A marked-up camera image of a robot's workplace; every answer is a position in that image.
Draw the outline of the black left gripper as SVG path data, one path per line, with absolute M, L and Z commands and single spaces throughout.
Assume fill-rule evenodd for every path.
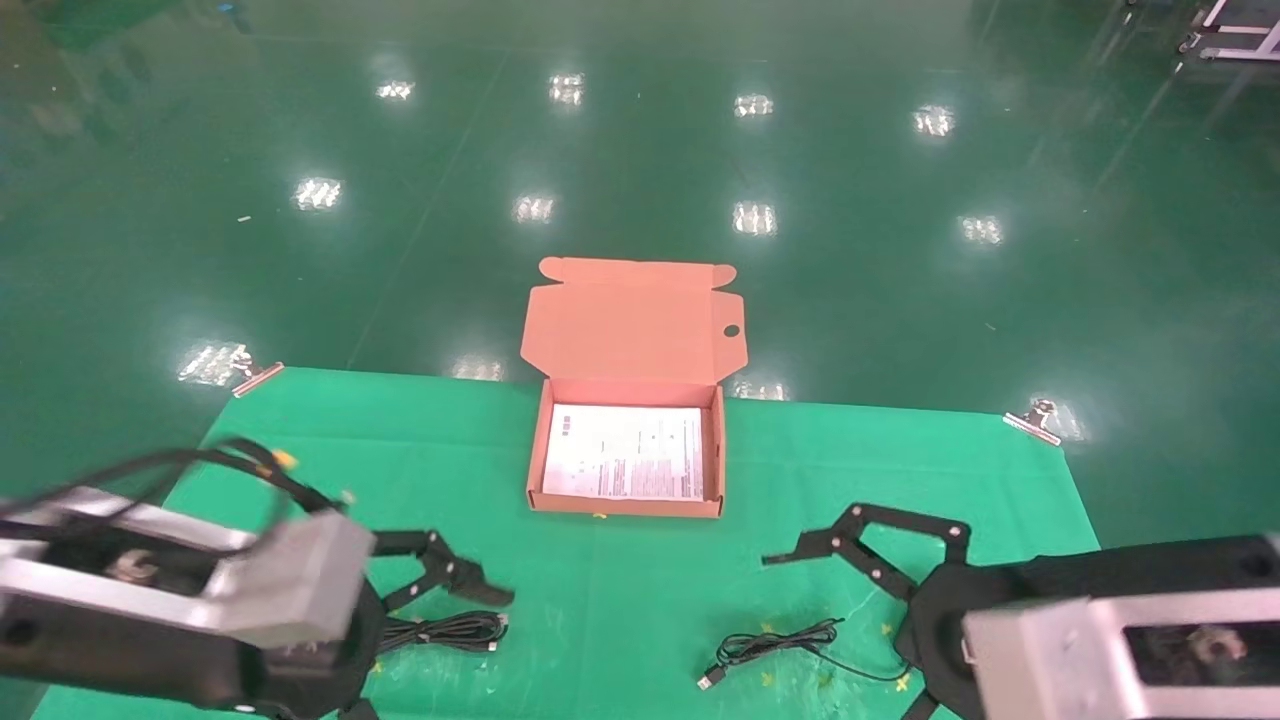
M 412 557 L 421 571 L 402 588 L 376 593 L 364 580 L 346 634 L 338 641 L 239 650 L 236 711 L 270 719 L 380 720 L 369 698 L 360 698 L 372 670 L 387 612 L 411 605 L 435 588 L 490 609 L 506 609 L 515 592 L 493 585 L 483 566 L 457 555 L 439 530 L 378 530 L 375 559 Z

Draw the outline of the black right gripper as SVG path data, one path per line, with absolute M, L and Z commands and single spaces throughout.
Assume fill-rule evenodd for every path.
M 943 562 L 918 587 L 901 569 L 863 542 L 873 525 L 943 543 Z M 973 662 L 965 656 L 963 619 L 1032 597 L 1037 560 L 977 566 L 968 564 L 972 528 L 959 520 L 852 503 L 828 528 L 805 530 L 787 553 L 767 555 L 764 566 L 838 557 L 892 598 L 908 601 L 895 650 L 924 683 L 901 720 L 931 720 L 946 708 L 959 719 L 987 719 Z

